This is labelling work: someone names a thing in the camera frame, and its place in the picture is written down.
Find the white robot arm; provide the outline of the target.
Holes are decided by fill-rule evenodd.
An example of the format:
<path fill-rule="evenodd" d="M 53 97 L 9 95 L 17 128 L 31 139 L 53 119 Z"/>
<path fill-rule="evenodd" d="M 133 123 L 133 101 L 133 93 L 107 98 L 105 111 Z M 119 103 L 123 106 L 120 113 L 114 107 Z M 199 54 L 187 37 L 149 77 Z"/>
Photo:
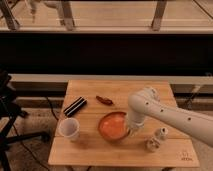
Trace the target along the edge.
<path fill-rule="evenodd" d="M 128 97 L 128 106 L 126 121 L 130 130 L 138 130 L 149 116 L 213 147 L 213 117 L 165 105 L 159 101 L 154 88 L 132 93 Z"/>

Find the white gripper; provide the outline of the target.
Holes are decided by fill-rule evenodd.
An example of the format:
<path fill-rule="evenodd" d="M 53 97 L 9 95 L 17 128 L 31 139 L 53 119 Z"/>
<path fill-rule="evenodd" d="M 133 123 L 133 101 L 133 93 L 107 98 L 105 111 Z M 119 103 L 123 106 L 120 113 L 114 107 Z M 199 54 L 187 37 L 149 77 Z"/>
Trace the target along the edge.
<path fill-rule="evenodd" d="M 128 128 L 126 129 L 125 137 L 131 137 L 134 135 L 134 130 L 140 129 L 144 125 L 145 116 L 136 114 L 136 113 L 128 113 L 126 115 L 126 122 Z"/>

